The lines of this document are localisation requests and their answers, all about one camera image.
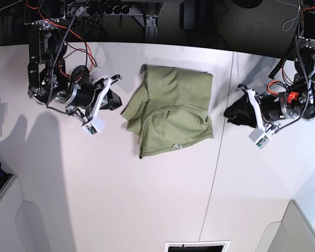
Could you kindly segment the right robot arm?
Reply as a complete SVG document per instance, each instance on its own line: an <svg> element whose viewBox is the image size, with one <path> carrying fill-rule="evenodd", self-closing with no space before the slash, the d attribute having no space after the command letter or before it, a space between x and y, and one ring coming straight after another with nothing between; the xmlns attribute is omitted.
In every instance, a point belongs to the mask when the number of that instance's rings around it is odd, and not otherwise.
<svg viewBox="0 0 315 252"><path fill-rule="evenodd" d="M97 62L88 43L74 30L77 19L93 8L88 1L25 1L24 23L28 32L28 95L38 104L61 114L72 115L79 109L90 114L93 109L115 110L121 98L106 89L106 78L93 81L92 69ZM81 42L85 63L72 72L66 71L66 58L71 44L69 35Z"/></svg>

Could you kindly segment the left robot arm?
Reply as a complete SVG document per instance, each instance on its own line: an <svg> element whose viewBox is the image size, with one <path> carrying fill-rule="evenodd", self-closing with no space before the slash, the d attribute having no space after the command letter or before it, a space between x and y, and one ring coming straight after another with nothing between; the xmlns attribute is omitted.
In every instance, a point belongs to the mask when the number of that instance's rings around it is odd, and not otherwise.
<svg viewBox="0 0 315 252"><path fill-rule="evenodd" d="M280 120L315 119L315 1L299 1L296 19L292 42L270 72L266 92L239 84L244 95L225 110L228 122L276 133Z"/></svg>

